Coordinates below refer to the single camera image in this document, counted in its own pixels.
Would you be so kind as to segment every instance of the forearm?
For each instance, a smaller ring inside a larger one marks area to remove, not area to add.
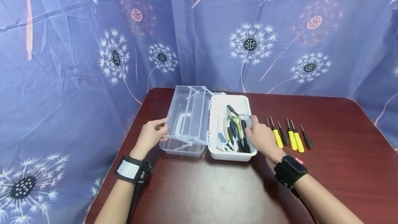
[[[343,203],[311,175],[301,177],[293,187],[319,224],[363,224]]]
[[[146,153],[134,148],[130,153],[130,157],[144,160]],[[94,224],[126,224],[133,193],[133,183],[118,179]]]

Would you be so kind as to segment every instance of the left hand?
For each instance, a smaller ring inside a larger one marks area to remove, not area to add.
[[[161,126],[166,122],[166,120],[167,118],[152,120],[142,126],[141,133],[136,145],[130,153],[130,157],[143,160],[147,153],[154,148],[159,141],[167,140],[164,135],[167,135],[168,133],[168,126]]]

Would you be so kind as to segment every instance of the red label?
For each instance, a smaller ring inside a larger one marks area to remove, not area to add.
[[[300,158],[294,158],[294,159],[296,159],[296,161],[298,161],[301,165],[303,165],[304,164],[304,162],[303,161],[301,161],[301,159]]]

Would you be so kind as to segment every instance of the yellow handle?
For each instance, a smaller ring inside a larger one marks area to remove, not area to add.
[[[299,153],[303,153],[304,152],[303,142],[301,142],[301,138],[297,132],[294,133],[294,138],[296,139],[297,149]]]
[[[294,138],[293,132],[289,131],[287,133],[289,134],[290,146],[291,146],[292,150],[296,151],[297,145],[296,145],[296,139]]]
[[[283,148],[283,144],[282,144],[282,140],[281,140],[281,136],[279,135],[278,130],[273,130],[274,134],[275,134],[275,140],[276,140],[276,144],[279,146],[279,148]]]

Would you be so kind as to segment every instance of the yellow screwdriver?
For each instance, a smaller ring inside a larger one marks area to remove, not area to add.
[[[299,136],[299,133],[294,128],[293,120],[290,120],[290,121],[292,122],[293,134],[294,134],[294,139],[296,140],[297,150],[299,151],[299,153],[303,153],[304,152],[303,142],[301,142],[301,138]]]
[[[289,119],[287,119],[287,134],[289,135],[290,146],[292,150],[297,150],[296,139],[294,138],[294,134],[292,129],[290,128]]]
[[[283,143],[281,140],[281,136],[279,135],[278,129],[275,128],[275,126],[273,125],[273,120],[272,117],[270,117],[271,119],[271,130],[273,131],[273,133],[275,134],[275,140],[276,140],[276,144],[279,146],[279,148],[283,148]]]

